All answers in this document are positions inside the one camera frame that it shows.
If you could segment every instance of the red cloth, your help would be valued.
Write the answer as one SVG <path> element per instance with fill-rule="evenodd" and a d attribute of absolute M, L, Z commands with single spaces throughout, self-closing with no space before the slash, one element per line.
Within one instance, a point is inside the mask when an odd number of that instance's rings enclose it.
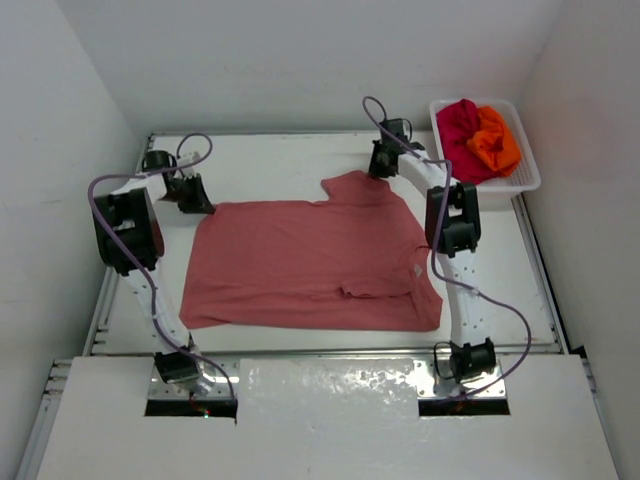
<path fill-rule="evenodd" d="M 359 171 L 322 186 L 328 201 L 223 203 L 200 223 L 187 327 L 438 328 L 424 230 L 404 201 Z"/>
<path fill-rule="evenodd" d="M 467 141 L 479 129 L 478 109 L 471 100 L 462 99 L 436 114 L 442 151 L 453 165 L 453 176 L 475 185 L 499 176 L 468 148 Z"/>

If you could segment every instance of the white platform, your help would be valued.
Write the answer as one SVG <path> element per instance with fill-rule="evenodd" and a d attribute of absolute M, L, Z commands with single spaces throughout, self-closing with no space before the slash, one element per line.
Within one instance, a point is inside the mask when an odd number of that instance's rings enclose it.
<path fill-rule="evenodd" d="M 509 416 L 420 418 L 412 367 L 245 360 L 235 426 L 145 418 L 151 359 L 77 358 L 38 479 L 617 478 L 578 357 L 527 359 Z"/>
<path fill-rule="evenodd" d="M 433 136 L 416 135 L 434 151 Z M 181 137 L 159 136 L 154 149 L 175 152 Z M 243 135 L 213 137 L 215 151 L 197 167 L 213 203 L 254 200 L 323 200 L 323 178 L 354 169 L 366 170 L 375 132 L 314 135 Z M 205 151 L 202 139 L 192 139 L 185 152 Z M 392 189 L 405 199 L 416 218 L 424 223 L 425 201 L 408 181 L 390 180 Z M 187 263 L 199 216 L 183 215 L 175 205 L 157 206 L 165 238 L 165 274 L 174 303 L 182 299 Z M 550 307 L 536 279 L 535 265 L 525 248 L 511 203 L 504 210 L 481 213 L 482 238 L 478 248 L 479 285 L 485 293 L 519 308 L 531 323 L 534 345 L 555 348 Z M 446 298 L 444 285 L 434 286 Z M 512 314 L 484 305 L 487 334 L 497 346 L 521 347 L 525 343 L 522 323 Z M 120 354 L 152 351 L 142 312 L 124 282 L 117 282 L 113 302 L 105 307 L 102 332 L 96 336 L 94 353 Z M 429 333 L 298 330 L 225 325 L 195 330 L 197 344 L 207 352 L 397 349 L 430 347 L 448 340 L 451 317 L 442 312 L 441 327 Z"/>

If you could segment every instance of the white basket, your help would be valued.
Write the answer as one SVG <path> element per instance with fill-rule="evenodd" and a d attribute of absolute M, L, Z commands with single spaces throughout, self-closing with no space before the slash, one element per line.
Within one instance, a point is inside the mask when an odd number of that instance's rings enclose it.
<path fill-rule="evenodd" d="M 491 98 L 470 98 L 478 107 L 493 107 L 507 123 L 513 136 L 518 143 L 522 160 L 518 168 L 509 177 L 500 177 L 487 180 L 478 185 L 478 201 L 481 208 L 500 208 L 504 206 L 505 201 L 511 197 L 515 197 L 519 193 L 527 190 L 535 190 L 540 186 L 540 173 L 536 161 L 533 158 L 529 141 L 524 133 L 522 122 L 518 116 L 516 108 L 511 102 L 506 100 L 497 100 Z M 433 125 L 433 133 L 435 134 L 436 147 L 438 149 L 438 158 L 444 158 L 442 151 L 442 141 L 440 140 L 440 132 L 438 131 L 438 122 L 436 114 L 445 107 L 459 102 L 460 99 L 436 100 L 431 102 L 429 110 L 431 112 L 431 123 Z"/>

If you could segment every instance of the purple cable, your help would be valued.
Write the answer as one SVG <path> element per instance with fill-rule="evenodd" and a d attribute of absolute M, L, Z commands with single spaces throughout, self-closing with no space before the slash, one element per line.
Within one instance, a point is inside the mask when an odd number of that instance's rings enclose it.
<path fill-rule="evenodd" d="M 378 122 L 374 118 L 374 116 L 369 111 L 369 108 L 367 107 L 367 101 L 372 101 L 372 102 L 376 103 L 380 107 L 380 109 L 382 110 L 382 113 L 384 115 L 385 120 L 387 118 L 387 111 L 384 108 L 384 105 L 382 105 L 382 102 L 380 102 L 380 100 L 378 100 L 375 97 L 371 97 L 371 96 L 367 95 L 366 97 L 364 97 L 362 99 L 362 108 L 364 109 L 364 113 L 367 115 L 367 117 L 369 117 L 369 120 L 371 120 L 373 122 L 373 124 L 376 127 L 378 127 L 378 129 L 380 129 L 380 131 L 382 133 L 384 133 L 387 137 L 392 139 L 394 142 L 396 142 L 398 145 L 400 145 L 402 148 L 404 148 L 405 151 L 407 151 L 408 153 L 410 153 L 411 155 L 416 157 L 418 160 L 426 162 L 426 163 L 444 164 L 445 165 L 446 172 L 447 172 L 447 179 L 446 179 L 445 185 L 444 185 L 443 196 L 444 196 L 444 198 L 448 198 L 449 197 L 449 187 L 451 186 L 451 172 L 453 170 L 451 161 L 450 160 L 446 160 L 446 159 L 445 160 L 428 160 L 426 158 L 423 158 L 421 155 L 418 154 L 418 152 L 416 152 L 416 150 L 414 148 L 411 147 L 411 145 L 407 145 L 404 141 L 402 141 L 399 138 L 397 138 L 393 133 L 391 133 L 389 130 L 384 128 L 380 124 L 380 122 Z M 441 233 L 441 230 L 442 230 L 442 222 L 444 221 L 444 213 L 445 213 L 446 209 L 447 209 L 447 204 L 445 202 L 442 202 L 442 205 L 440 207 L 440 211 L 438 212 L 438 222 L 436 223 L 436 235 L 435 235 L 435 238 L 433 239 L 433 244 L 434 245 L 438 245 L 439 244 L 440 233 Z M 522 362 L 524 362 L 524 359 L 527 358 L 527 355 L 529 355 L 529 351 L 531 350 L 531 341 L 532 341 L 531 326 L 529 325 L 529 322 L 524 317 L 524 315 L 517 308 L 512 307 L 511 305 L 508 305 L 506 303 L 500 302 L 498 300 L 495 300 L 495 299 L 489 297 L 488 295 L 486 295 L 486 294 L 482 293 L 481 291 L 477 290 L 472 285 L 469 285 L 469 284 L 464 283 L 464 282 L 459 282 L 459 281 L 454 280 L 452 278 L 447 278 L 444 275 L 442 275 L 440 272 L 438 272 L 437 264 L 436 264 L 436 256 L 433 253 L 433 251 L 431 252 L 431 270 L 433 271 L 433 274 L 436 276 L 436 278 L 442 280 L 443 282 L 447 282 L 447 283 L 450 283 L 452 285 L 456 285 L 458 287 L 466 288 L 467 290 L 474 290 L 477 293 L 477 295 L 480 298 L 482 298 L 483 300 L 485 300 L 486 302 L 493 303 L 494 305 L 497 305 L 498 307 L 506 308 L 507 310 L 515 313 L 520 318 L 520 320 L 522 320 L 522 323 L 524 323 L 524 327 L 527 330 L 527 344 L 525 346 L 524 352 L 522 352 L 522 355 L 520 356 L 520 358 L 511 366 L 511 368 L 509 368 L 507 371 L 505 371 L 500 377 L 498 377 L 497 379 L 495 379 L 492 382 L 489 382 L 488 384 L 486 384 L 483 387 L 476 388 L 475 390 L 470 390 L 470 391 L 462 393 L 460 395 L 455 395 L 453 397 L 448 397 L 448 398 L 442 400 L 442 402 L 457 402 L 457 401 L 465 400 L 466 398 L 468 398 L 470 396 L 473 396 L 473 395 L 475 395 L 477 393 L 485 391 L 487 388 L 489 388 L 489 387 L 495 385 L 496 383 L 498 383 L 499 381 L 504 380 L 505 378 L 507 378 L 520 365 L 522 365 Z"/>
<path fill-rule="evenodd" d="M 162 331 L 162 328 L 160 327 L 160 324 L 158 323 L 158 319 L 156 318 L 156 297 L 157 297 L 157 288 L 158 287 L 156 286 L 155 282 L 153 281 L 153 278 L 151 278 L 151 275 L 149 275 L 149 272 L 147 272 L 147 269 L 144 267 L 144 265 L 142 265 L 142 263 L 140 263 L 138 261 L 138 259 L 131 252 L 131 250 L 129 250 L 127 248 L 127 246 L 124 244 L 124 242 L 122 240 L 120 240 L 120 237 L 118 237 L 118 234 L 111 227 L 111 225 L 109 225 L 109 222 L 107 222 L 107 220 L 104 218 L 102 213 L 100 213 L 100 210 L 98 209 L 98 206 L 96 205 L 96 201 L 95 201 L 94 195 L 93 195 L 93 192 L 94 192 L 96 186 L 99 183 L 104 182 L 105 180 L 113 180 L 113 179 L 126 179 L 126 180 L 144 179 L 144 178 L 147 178 L 147 177 L 153 176 L 153 175 L 161 175 L 163 173 L 176 172 L 176 171 L 181 170 L 183 168 L 193 167 L 195 165 L 198 165 L 199 163 L 204 162 L 207 158 L 209 158 L 211 153 L 213 153 L 213 142 L 211 141 L 211 139 L 207 135 L 205 135 L 203 133 L 190 133 L 189 135 L 186 135 L 180 141 L 180 143 L 178 144 L 178 148 L 176 150 L 176 159 L 177 160 L 180 159 L 180 150 L 182 149 L 182 146 L 184 145 L 184 143 L 191 137 L 202 137 L 202 138 L 206 139 L 207 142 L 209 143 L 209 150 L 207 150 L 207 153 L 205 153 L 201 158 L 199 158 L 199 159 L 197 159 L 197 160 L 195 160 L 195 161 L 193 161 L 191 163 L 188 163 L 186 165 L 177 165 L 177 162 L 176 162 L 176 166 L 175 167 L 168 167 L 168 168 L 162 168 L 160 170 L 155 170 L 155 171 L 149 173 L 148 175 L 126 175 L 126 174 L 101 175 L 101 176 L 95 178 L 89 184 L 89 189 L 87 191 L 87 197 L 88 197 L 88 200 L 89 200 L 89 205 L 91 206 L 91 212 L 93 213 L 93 216 L 96 218 L 98 223 L 102 226 L 102 228 L 104 228 L 104 231 L 107 233 L 107 235 L 109 235 L 109 237 L 111 237 L 111 240 L 113 240 L 113 242 L 116 244 L 116 246 L 122 251 L 122 253 L 124 253 L 124 255 L 133 264 L 133 266 L 135 266 L 138 270 L 140 270 L 140 273 L 142 273 L 142 275 L 144 276 L 145 280 L 147 280 L 147 282 L 149 283 L 149 287 L 151 288 L 151 315 L 152 315 L 152 319 L 153 319 L 153 326 L 156 329 L 156 331 L 158 332 L 158 336 L 162 339 L 162 341 L 164 343 L 166 343 L 169 347 L 174 349 L 176 352 L 179 352 L 179 353 L 181 353 L 181 354 L 183 354 L 183 355 L 185 355 L 185 356 L 187 356 L 189 358 L 192 358 L 193 360 L 205 362 L 206 364 L 211 365 L 213 368 L 218 370 L 222 374 L 222 376 L 227 380 L 227 384 L 229 385 L 229 393 L 231 394 L 231 400 L 235 401 L 236 395 L 235 395 L 235 392 L 233 390 L 233 384 L 231 383 L 231 379 L 229 378 L 229 375 L 227 375 L 227 372 L 225 372 L 224 369 L 220 365 L 218 365 L 213 360 L 208 359 L 207 357 L 204 357 L 202 355 L 198 355 L 196 353 L 192 353 L 192 352 L 190 352 L 188 350 L 185 350 L 180 345 L 177 345 L 176 343 L 174 343 L 167 336 L 167 334 L 164 331 Z"/>

